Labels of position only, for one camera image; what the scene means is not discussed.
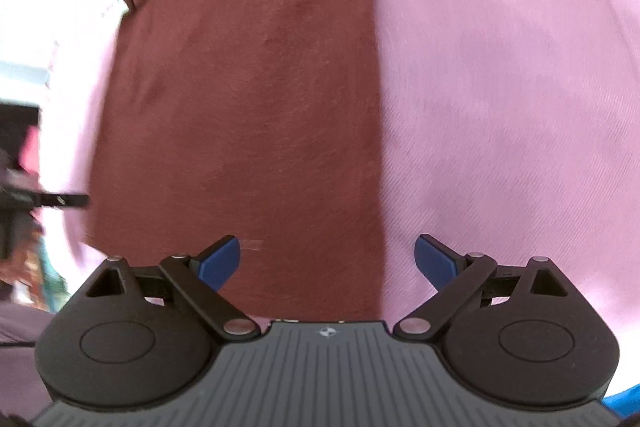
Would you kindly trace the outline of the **pink floral bed sheet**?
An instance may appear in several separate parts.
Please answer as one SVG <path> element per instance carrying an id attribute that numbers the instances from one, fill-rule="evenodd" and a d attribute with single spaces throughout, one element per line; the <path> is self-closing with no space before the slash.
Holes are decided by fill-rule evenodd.
<path id="1" fill-rule="evenodd" d="M 122 14 L 86 31 L 72 87 L 89 194 Z M 611 325 L 639 318 L 639 0 L 374 0 L 385 265 L 378 319 L 427 295 L 412 246 L 430 233 L 506 263 L 558 262 Z M 64 222 L 74 277 L 106 255 Z"/>

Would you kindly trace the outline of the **rust red sweater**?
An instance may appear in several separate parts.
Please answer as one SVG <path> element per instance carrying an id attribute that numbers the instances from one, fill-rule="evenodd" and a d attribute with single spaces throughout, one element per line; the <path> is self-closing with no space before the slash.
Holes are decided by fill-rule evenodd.
<path id="1" fill-rule="evenodd" d="M 124 1 L 87 243 L 152 265 L 233 235 L 245 313 L 380 317 L 374 0 Z"/>

